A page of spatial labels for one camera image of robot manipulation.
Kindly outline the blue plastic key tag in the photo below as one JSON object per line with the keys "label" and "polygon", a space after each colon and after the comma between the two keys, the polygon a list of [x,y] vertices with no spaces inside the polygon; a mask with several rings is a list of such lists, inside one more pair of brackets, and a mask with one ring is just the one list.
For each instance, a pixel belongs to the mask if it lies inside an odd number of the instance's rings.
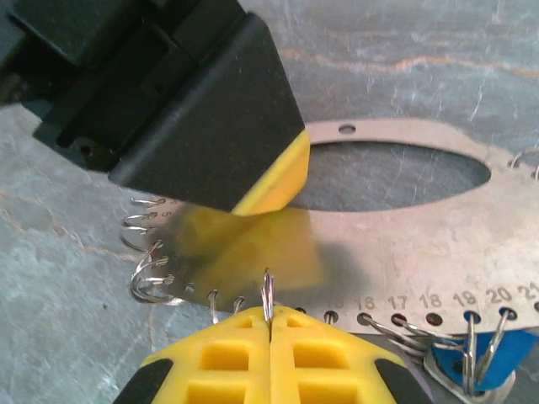
{"label": "blue plastic key tag", "polygon": [[[475,391],[491,391],[500,387],[510,374],[516,370],[520,362],[528,356],[538,336],[524,330],[507,331],[488,367],[482,382],[476,382]],[[456,367],[457,362],[463,361],[463,353],[458,350],[433,348],[438,368],[450,380],[462,385],[462,369]]]}

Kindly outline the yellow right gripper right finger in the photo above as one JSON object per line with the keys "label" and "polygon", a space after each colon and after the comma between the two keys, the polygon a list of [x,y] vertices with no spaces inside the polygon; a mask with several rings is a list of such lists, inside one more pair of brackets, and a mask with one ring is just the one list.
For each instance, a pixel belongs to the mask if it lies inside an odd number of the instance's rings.
{"label": "yellow right gripper right finger", "polygon": [[278,306],[270,404],[430,404],[430,397],[397,354]]}

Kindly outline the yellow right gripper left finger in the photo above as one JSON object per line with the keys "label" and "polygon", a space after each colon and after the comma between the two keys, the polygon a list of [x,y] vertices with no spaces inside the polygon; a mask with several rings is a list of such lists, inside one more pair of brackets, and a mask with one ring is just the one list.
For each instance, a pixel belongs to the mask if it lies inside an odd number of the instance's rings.
{"label": "yellow right gripper left finger", "polygon": [[241,311],[146,357],[113,404],[270,404],[269,334]]}

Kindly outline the key bunch with tags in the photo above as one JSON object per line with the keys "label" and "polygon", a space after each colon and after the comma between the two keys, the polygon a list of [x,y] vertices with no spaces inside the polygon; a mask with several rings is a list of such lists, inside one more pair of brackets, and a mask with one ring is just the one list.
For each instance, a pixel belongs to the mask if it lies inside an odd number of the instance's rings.
{"label": "key bunch with tags", "polygon": [[399,143],[482,163],[488,181],[426,205],[371,212],[287,208],[250,217],[173,199],[146,202],[125,221],[124,238],[144,252],[130,282],[143,303],[190,301],[215,311],[259,303],[264,272],[275,301],[368,333],[406,319],[432,332],[462,334],[464,315],[492,332],[501,311],[509,330],[539,329],[539,166],[428,120],[321,121],[315,145]]}

